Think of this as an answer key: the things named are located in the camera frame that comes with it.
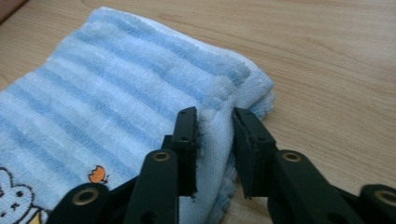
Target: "folded towel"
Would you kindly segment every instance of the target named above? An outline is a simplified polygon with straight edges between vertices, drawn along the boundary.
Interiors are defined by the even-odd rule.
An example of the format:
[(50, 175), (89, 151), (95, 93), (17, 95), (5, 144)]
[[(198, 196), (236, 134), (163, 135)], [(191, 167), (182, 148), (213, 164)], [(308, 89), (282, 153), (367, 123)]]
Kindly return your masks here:
[(70, 189), (114, 189), (135, 177), (190, 106), (198, 110), (198, 192), (180, 199), (180, 223), (219, 222), (234, 192), (232, 110), (262, 118), (272, 87), (235, 52), (96, 9), (42, 66), (0, 93), (0, 223), (45, 223)]

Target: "cartoon bunny print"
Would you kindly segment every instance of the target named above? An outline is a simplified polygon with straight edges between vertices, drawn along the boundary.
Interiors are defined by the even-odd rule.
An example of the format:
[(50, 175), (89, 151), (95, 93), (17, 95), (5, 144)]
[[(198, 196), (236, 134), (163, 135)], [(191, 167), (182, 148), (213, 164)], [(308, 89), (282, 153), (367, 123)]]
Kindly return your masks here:
[(12, 174), (0, 167), (0, 223), (2, 224), (41, 224), (48, 214), (33, 205), (35, 195), (26, 185), (13, 185)]

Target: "terry cloth fabric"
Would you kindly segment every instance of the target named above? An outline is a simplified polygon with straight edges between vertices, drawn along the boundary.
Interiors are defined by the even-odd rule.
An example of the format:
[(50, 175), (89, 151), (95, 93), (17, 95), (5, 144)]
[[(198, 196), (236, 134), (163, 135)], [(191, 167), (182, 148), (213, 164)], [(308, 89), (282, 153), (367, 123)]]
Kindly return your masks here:
[(262, 118), (272, 87), (235, 52), (96, 9), (42, 66), (0, 93), (0, 223), (45, 223), (70, 189), (114, 189), (138, 175), (190, 106), (198, 110), (198, 193), (180, 199), (180, 223), (219, 222), (234, 192), (233, 108)]

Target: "blue striped towel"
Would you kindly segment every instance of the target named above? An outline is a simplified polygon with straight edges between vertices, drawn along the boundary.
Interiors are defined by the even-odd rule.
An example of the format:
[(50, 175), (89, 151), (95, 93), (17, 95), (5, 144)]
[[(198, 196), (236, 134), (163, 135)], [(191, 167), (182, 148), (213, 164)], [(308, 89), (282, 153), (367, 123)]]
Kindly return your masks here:
[(0, 93), (0, 223), (45, 223), (77, 185), (114, 189), (138, 175), (190, 106), (198, 110), (198, 193), (180, 199), (180, 223), (219, 222), (234, 191), (232, 110), (262, 118), (272, 87), (235, 52), (96, 9), (42, 66)]

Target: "wood grain surface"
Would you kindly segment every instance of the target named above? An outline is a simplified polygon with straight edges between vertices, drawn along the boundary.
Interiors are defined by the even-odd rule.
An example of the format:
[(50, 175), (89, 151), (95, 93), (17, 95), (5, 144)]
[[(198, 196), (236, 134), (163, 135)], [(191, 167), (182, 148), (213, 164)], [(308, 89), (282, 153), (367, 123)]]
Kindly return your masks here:
[[(396, 2), (30, 0), (0, 26), (0, 90), (34, 70), (97, 7), (151, 18), (249, 57), (275, 82), (263, 123), (335, 186), (396, 188)], [(238, 184), (223, 223), (271, 223)]]

